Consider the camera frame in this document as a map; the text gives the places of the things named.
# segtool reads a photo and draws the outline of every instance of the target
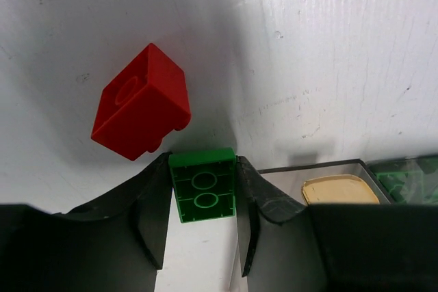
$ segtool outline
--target red lego duplo brick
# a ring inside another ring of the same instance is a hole
[[[191,116],[184,72],[149,44],[103,89],[91,138],[135,160]]]

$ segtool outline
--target white surface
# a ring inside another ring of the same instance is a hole
[[[270,168],[438,147],[437,0],[0,4],[0,202],[67,211],[156,156],[89,138],[102,88],[149,42],[186,72],[193,111],[159,151],[234,146]],[[176,216],[157,291],[223,290],[234,221]]]

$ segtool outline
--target toy brick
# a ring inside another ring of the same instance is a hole
[[[232,148],[169,156],[181,222],[235,214],[235,154]]]
[[[91,138],[135,160],[190,118],[184,72],[149,44],[103,89]]]

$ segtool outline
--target green toy block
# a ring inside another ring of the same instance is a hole
[[[235,214],[232,148],[169,156],[181,222],[196,222]]]
[[[406,199],[409,195],[424,195],[422,171],[375,172],[375,175],[396,203],[409,203]]]

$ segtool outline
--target green transparent block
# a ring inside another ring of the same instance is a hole
[[[169,167],[181,222],[235,214],[232,148],[172,154]]]

